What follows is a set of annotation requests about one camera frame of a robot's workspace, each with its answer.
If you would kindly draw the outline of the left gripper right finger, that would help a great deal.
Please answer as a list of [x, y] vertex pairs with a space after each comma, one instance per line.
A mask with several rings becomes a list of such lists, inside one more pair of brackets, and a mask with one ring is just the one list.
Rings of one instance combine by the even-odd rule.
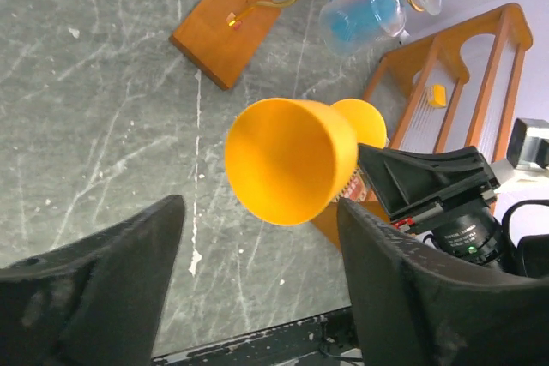
[[547, 364], [546, 279], [457, 259], [349, 200], [337, 225], [365, 364]]

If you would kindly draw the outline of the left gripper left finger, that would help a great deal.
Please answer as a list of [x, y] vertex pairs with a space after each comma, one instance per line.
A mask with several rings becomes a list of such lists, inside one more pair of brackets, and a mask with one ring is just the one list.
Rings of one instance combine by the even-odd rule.
[[149, 365], [184, 227], [169, 195], [1, 270], [3, 365]]

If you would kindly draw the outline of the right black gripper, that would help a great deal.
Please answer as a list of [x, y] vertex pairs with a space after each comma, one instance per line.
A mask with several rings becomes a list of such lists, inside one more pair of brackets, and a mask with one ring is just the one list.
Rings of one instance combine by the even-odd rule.
[[502, 226], [494, 218], [491, 204], [497, 199], [491, 189], [499, 188], [492, 168], [477, 147], [447, 153], [411, 153], [358, 144], [359, 167], [387, 214], [407, 210], [431, 201], [479, 188], [469, 200], [461, 198], [455, 207], [434, 208], [395, 220], [392, 225], [408, 235], [426, 233], [435, 249], [482, 267], [507, 267], [509, 245]]

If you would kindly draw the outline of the yellow plastic wine glass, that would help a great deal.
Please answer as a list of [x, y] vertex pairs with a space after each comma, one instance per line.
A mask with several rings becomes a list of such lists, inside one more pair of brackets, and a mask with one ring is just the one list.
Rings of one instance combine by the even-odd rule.
[[239, 114], [226, 136], [225, 168], [240, 203], [273, 225], [306, 223], [347, 186], [359, 145], [383, 148], [381, 112], [362, 99], [332, 105], [269, 98]]

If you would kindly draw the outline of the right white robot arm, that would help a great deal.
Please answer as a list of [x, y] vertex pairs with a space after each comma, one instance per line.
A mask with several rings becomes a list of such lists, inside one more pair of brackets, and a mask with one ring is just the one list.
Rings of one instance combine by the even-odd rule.
[[501, 219], [491, 211], [504, 178], [476, 147], [447, 153], [410, 153], [359, 145], [365, 174], [389, 222], [408, 235], [424, 235], [455, 258], [529, 278], [548, 274], [548, 236], [511, 240], [519, 208], [547, 206], [519, 201]]

